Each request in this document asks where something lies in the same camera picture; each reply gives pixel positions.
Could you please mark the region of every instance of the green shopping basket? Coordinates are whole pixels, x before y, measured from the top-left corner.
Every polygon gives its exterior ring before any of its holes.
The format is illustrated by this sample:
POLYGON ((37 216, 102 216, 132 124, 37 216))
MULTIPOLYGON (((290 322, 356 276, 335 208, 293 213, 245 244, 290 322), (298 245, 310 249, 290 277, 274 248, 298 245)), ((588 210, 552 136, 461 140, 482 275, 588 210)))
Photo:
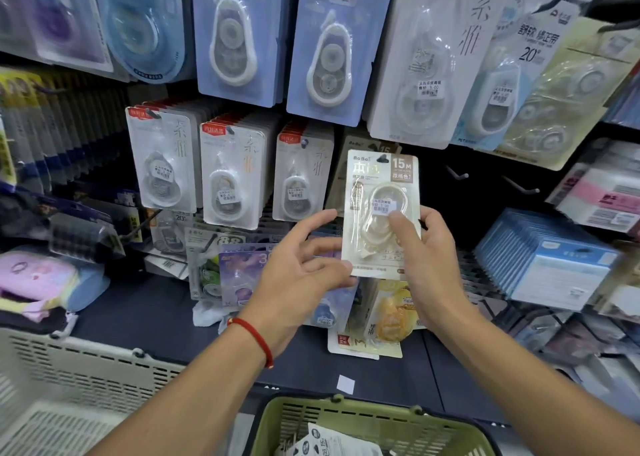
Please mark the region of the green shopping basket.
POLYGON ((471 419, 427 414, 342 395, 279 393, 253 420, 243 456, 272 456, 278 445, 308 433, 309 422, 378 444, 397 456, 500 456, 491 435, 471 419))

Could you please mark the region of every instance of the hand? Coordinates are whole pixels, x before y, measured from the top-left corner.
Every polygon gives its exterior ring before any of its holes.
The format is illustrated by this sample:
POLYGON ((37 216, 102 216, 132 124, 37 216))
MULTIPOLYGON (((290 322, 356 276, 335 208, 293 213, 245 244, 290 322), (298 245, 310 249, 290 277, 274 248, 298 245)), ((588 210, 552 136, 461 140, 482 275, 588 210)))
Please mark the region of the hand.
POLYGON ((240 313, 262 335, 274 357, 284 351, 327 291, 356 284, 350 277, 350 262, 314 258, 341 250, 341 238, 307 240, 311 232, 336 216, 335 209, 323 210, 292 228, 271 252, 258 287, 240 313))
POLYGON ((421 206, 420 220, 427 226, 422 239, 403 214, 389 214, 389 224, 404 249, 404 273, 420 319, 435 327, 443 309, 476 315, 462 286, 456 244, 442 216, 421 206))

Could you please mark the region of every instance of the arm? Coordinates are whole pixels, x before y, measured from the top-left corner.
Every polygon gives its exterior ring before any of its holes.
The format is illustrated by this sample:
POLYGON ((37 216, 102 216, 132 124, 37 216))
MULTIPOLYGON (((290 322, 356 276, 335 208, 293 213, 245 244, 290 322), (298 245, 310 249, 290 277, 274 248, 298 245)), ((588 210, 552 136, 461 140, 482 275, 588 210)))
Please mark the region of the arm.
MULTIPOLYGON (((342 239, 306 240, 311 231, 335 216, 335 210, 324 210, 291 230, 271 253, 258 287, 240 313, 262 335, 274 356, 284 351, 324 293, 355 283, 349 277, 350 263, 314 258, 340 250, 342 239)), ((96 445, 91 456, 215 454, 265 362, 252 335, 232 324, 96 445)))
POLYGON ((389 219, 404 247, 416 309, 537 455, 631 455, 640 427, 557 373, 488 322, 468 301, 442 217, 422 207, 422 239, 402 215, 389 219))

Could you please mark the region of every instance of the red string bracelet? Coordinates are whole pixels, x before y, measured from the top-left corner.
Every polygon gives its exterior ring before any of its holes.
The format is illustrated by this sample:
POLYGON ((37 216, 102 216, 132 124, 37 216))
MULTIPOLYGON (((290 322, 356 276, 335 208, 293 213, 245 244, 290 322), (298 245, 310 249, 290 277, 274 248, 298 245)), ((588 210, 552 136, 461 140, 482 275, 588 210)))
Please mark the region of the red string bracelet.
POLYGON ((255 341, 258 343, 258 345, 260 345, 260 348, 262 349, 264 354, 267 356, 267 362, 264 364, 264 367, 273 368, 273 355, 271 354, 271 349, 267 345, 267 342, 264 341, 264 338, 262 338, 262 335, 258 333, 258 331, 253 326, 251 326, 250 323, 246 322, 242 318, 229 318, 227 326, 229 326, 231 323, 240 325, 246 331, 251 333, 253 338, 255 338, 255 341))

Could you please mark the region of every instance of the store shelf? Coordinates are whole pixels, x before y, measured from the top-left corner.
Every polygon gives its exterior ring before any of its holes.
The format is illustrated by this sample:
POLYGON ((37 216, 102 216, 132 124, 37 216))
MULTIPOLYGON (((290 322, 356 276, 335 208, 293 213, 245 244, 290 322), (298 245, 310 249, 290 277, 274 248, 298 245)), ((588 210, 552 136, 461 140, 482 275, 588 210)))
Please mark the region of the store shelf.
MULTIPOLYGON (((91 306, 80 313, 72 334, 76 338, 120 348, 140 348, 158 360, 188 364, 217 336, 218 326, 195 327, 188 284, 128 272, 91 306)), ((38 326, 20 316, 0 316, 0 325, 46 333, 61 329, 64 313, 38 326)), ((263 370, 257 383, 280 389, 332 394, 340 375, 356 381, 353 396, 396 405, 421 405, 442 412, 443 407, 421 333, 402 343, 404 358, 379 361, 330 354, 326 331, 302 327, 277 360, 263 370)))
POLYGON ((462 417, 508 424, 498 406, 440 340, 426 330, 423 330, 422 336, 431 359, 444 411, 462 417))

